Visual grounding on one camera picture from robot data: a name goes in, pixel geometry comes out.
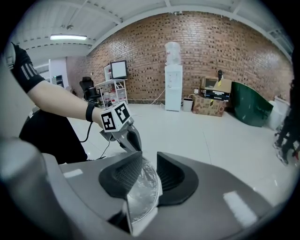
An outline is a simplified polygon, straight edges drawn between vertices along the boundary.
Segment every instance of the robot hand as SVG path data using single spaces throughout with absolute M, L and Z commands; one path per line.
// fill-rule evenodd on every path
M 117 141 L 127 152 L 141 151 L 140 134 L 133 126 L 134 120 L 125 102 L 120 102 L 101 112 L 101 135 L 108 141 Z

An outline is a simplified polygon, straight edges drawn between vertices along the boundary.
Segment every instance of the white bucket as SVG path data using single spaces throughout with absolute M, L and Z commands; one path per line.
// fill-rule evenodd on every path
M 192 98 L 184 98 L 183 99 L 183 108 L 182 110 L 185 112 L 190 112 L 193 106 L 193 99 Z
M 281 124 L 282 121 L 282 113 L 277 107 L 277 103 L 274 101 L 269 101 L 273 105 L 273 109 L 271 111 L 270 116 L 267 120 L 267 125 L 269 128 L 276 130 L 276 128 Z

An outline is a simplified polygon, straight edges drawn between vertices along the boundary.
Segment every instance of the brick wall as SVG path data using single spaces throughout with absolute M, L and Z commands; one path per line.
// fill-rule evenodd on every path
M 293 70 L 288 59 L 254 29 L 219 15 L 184 12 L 161 14 L 135 22 L 116 32 L 86 57 L 68 57 L 69 85 L 79 96 L 79 81 L 94 73 L 104 81 L 103 67 L 110 61 L 127 60 L 128 99 L 155 99 L 165 88 L 165 44 L 181 46 L 183 96 L 199 87 L 200 79 L 217 76 L 245 83 L 267 100 L 287 99 Z

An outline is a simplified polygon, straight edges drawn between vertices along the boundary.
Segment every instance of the cable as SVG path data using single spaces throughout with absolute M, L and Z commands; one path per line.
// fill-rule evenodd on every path
M 188 96 L 188 98 L 190 97 L 190 96 L 192 96 L 192 95 L 196 95 L 197 93 L 193 93 L 193 94 L 190 94 L 189 96 Z
M 93 123 L 93 122 L 90 123 L 89 130 L 88 130 L 88 134 L 86 135 L 86 139 L 85 139 L 84 141 L 80 141 L 81 143 L 85 143 L 85 142 L 88 140 L 89 135 L 90 135 L 90 127 L 92 126 L 92 123 Z
M 156 100 L 158 100 L 160 98 L 161 95 L 163 95 L 163 93 L 165 92 L 165 89 L 163 90 L 163 92 L 158 96 L 158 98 L 156 98 L 150 105 L 154 104 Z
M 107 147 L 105 148 L 104 152 L 102 153 L 101 157 L 102 157 L 103 154 L 105 153 L 106 149 L 109 147 L 109 144 L 111 143 L 111 138 L 112 138 L 112 137 L 113 137 L 113 135 L 111 135 L 111 137 L 109 138 L 108 145 L 107 145 Z

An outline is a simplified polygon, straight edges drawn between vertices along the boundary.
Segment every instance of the white cube with markers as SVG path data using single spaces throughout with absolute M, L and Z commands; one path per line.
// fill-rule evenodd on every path
M 101 112 L 103 129 L 106 133 L 118 132 L 129 121 L 131 116 L 126 102 L 110 106 Z

